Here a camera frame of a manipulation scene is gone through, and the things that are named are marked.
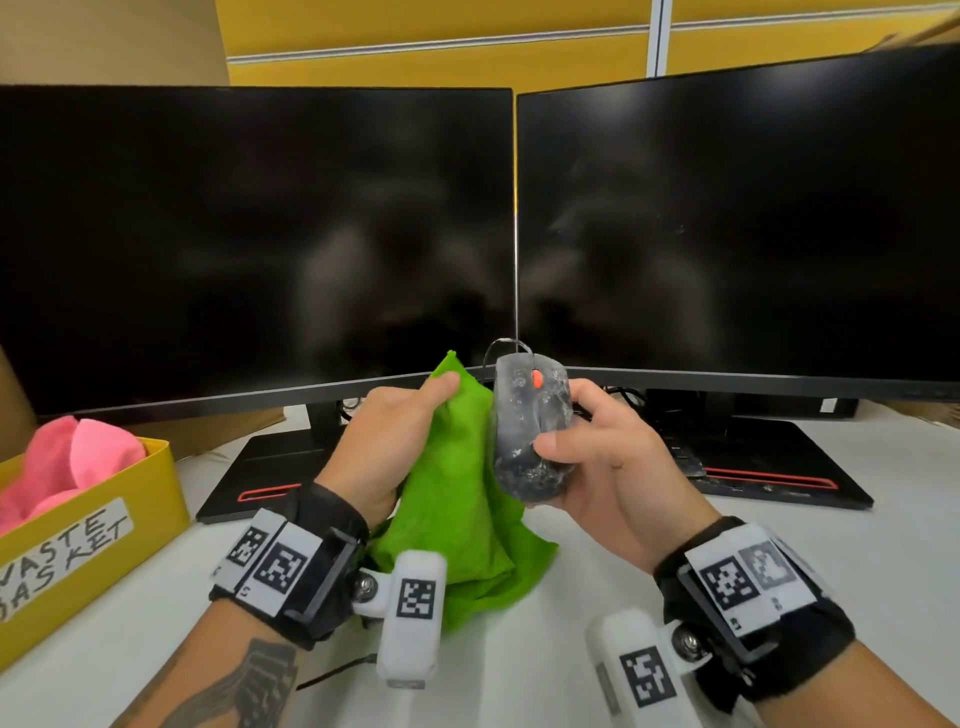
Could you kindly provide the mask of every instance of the hand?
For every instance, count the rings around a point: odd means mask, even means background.
[[[434,410],[459,387],[460,375],[447,372],[419,390],[372,390],[316,482],[356,508],[370,528],[383,523],[394,509],[397,486],[423,452]]]
[[[572,379],[570,394],[592,422],[578,420],[534,441],[540,457],[577,463],[566,492],[551,505],[569,513],[600,546],[652,573],[720,514],[631,407],[586,379]]]

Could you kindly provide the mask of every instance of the yellow partition panel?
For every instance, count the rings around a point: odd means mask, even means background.
[[[228,56],[643,25],[650,0],[217,0]]]
[[[670,33],[667,73],[859,53],[893,33],[916,33],[948,15],[949,11],[892,13],[842,20],[675,28]]]
[[[726,20],[735,17],[792,15],[800,12],[864,11],[944,5],[936,0],[674,0],[673,22]]]
[[[232,63],[234,85],[508,86],[517,93],[643,78],[647,34]]]

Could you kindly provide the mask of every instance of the green cloth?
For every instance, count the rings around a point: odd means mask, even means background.
[[[470,615],[502,609],[533,589],[557,545],[523,525],[523,504],[500,490],[487,467],[487,421],[493,394],[455,352],[432,376],[460,374],[460,389],[433,416],[423,454],[403,488],[400,505],[369,554],[384,571],[410,548],[446,557],[444,630]]]

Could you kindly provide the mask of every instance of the tattoo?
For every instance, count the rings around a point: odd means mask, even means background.
[[[296,678],[294,646],[251,640],[236,670],[180,704],[160,728],[196,728],[231,710],[238,728],[276,728]]]
[[[147,683],[147,687],[140,691],[140,694],[133,699],[133,703],[127,706],[127,710],[121,713],[120,717],[110,724],[110,728],[127,728],[131,721],[140,715],[140,711],[143,710],[143,707],[149,702],[150,698],[154,696],[157,688],[159,688],[163,681],[173,672],[182,654],[183,645],[181,644],[174,650],[174,653],[170,655],[169,659],[163,664],[163,667],[160,668],[160,671]]]

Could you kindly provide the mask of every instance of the black monitor screen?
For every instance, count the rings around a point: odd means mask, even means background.
[[[518,98],[520,337],[960,381],[960,45]]]
[[[0,345],[40,414],[479,364],[507,89],[0,88]]]

